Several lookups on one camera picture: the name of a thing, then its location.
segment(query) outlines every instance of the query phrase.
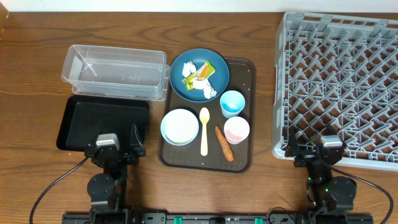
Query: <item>transparent plastic bin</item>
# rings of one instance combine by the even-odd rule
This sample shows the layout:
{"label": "transparent plastic bin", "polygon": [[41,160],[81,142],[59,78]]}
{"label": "transparent plastic bin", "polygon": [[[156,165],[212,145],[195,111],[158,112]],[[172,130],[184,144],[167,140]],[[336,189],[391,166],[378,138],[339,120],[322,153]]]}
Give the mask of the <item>transparent plastic bin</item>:
{"label": "transparent plastic bin", "polygon": [[288,129],[310,149],[331,125],[342,166],[398,171],[398,21],[287,12],[276,32],[272,153]]}
{"label": "transparent plastic bin", "polygon": [[165,100],[170,68],[161,51],[73,45],[62,80],[81,95]]}

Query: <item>spoon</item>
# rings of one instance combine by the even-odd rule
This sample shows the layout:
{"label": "spoon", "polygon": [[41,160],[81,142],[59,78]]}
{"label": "spoon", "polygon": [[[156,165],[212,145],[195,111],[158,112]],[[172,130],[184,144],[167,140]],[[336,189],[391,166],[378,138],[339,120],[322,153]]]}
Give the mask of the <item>spoon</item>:
{"label": "spoon", "polygon": [[202,108],[200,110],[199,119],[202,123],[201,128],[201,144],[200,144],[200,154],[207,155],[207,122],[210,119],[210,113],[207,108]]}

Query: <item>blue plate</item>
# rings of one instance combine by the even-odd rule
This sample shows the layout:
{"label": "blue plate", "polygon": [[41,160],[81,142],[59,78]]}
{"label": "blue plate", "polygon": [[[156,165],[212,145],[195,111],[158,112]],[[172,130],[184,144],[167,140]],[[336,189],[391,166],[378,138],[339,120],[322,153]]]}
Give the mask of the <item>blue plate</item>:
{"label": "blue plate", "polygon": [[[217,91],[215,97],[206,99],[203,95],[203,90],[187,90],[185,84],[182,82],[184,76],[182,75],[182,68],[184,63],[192,61],[196,68],[199,69],[205,62],[209,60],[210,63],[216,68],[216,72],[208,79],[214,90]],[[220,96],[229,82],[229,69],[225,60],[216,52],[207,49],[192,49],[188,50],[178,56],[170,70],[170,84],[173,90],[182,98],[194,102],[204,103],[214,100]]]}

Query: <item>wooden table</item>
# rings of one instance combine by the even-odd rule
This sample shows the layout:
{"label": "wooden table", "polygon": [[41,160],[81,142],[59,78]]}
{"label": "wooden table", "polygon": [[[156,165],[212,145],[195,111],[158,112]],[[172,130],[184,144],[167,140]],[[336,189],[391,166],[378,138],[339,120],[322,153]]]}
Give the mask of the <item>wooden table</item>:
{"label": "wooden table", "polygon": [[[398,14],[354,14],[398,19]],[[161,50],[167,64],[197,47],[225,57],[251,60],[257,67],[256,124],[251,168],[242,175],[173,169],[157,158],[164,102],[150,103],[147,156],[130,167],[127,201],[185,213],[266,213],[272,207],[305,211],[306,169],[271,154],[274,103],[275,32],[282,13],[18,13],[8,18],[0,42],[0,222],[27,223],[42,191],[83,159],[58,150],[55,141],[72,86],[61,81],[72,44]],[[385,187],[398,198],[398,173],[342,168]],[[90,162],[43,198],[36,223],[60,223],[62,214],[87,212],[89,179],[102,172]],[[380,191],[358,183],[355,213],[371,213],[375,223],[389,202]],[[398,222],[395,213],[389,223]]]}

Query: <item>white wall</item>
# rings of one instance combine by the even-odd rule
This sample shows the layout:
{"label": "white wall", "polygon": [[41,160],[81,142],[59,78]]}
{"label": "white wall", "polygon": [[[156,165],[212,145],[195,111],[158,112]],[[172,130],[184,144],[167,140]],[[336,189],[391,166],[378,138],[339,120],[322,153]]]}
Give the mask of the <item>white wall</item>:
{"label": "white wall", "polygon": [[0,0],[8,11],[398,12],[398,0]]}

